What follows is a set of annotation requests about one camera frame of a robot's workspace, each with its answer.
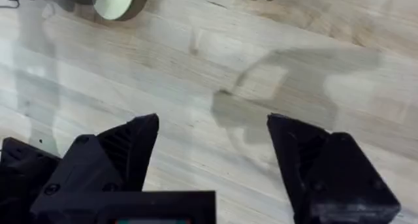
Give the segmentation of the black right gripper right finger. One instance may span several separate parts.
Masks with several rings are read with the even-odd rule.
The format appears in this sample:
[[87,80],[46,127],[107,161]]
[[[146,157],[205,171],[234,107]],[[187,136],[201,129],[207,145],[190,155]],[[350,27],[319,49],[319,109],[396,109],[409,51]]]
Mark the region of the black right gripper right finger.
[[295,223],[390,223],[401,203],[348,133],[269,114]]

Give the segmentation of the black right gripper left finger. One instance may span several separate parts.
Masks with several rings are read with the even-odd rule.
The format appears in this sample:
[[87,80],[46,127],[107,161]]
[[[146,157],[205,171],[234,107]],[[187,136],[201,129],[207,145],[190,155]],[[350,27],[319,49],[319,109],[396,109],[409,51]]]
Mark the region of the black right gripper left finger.
[[142,191],[158,130],[157,114],[148,114],[98,135],[78,136],[31,212],[92,212]]

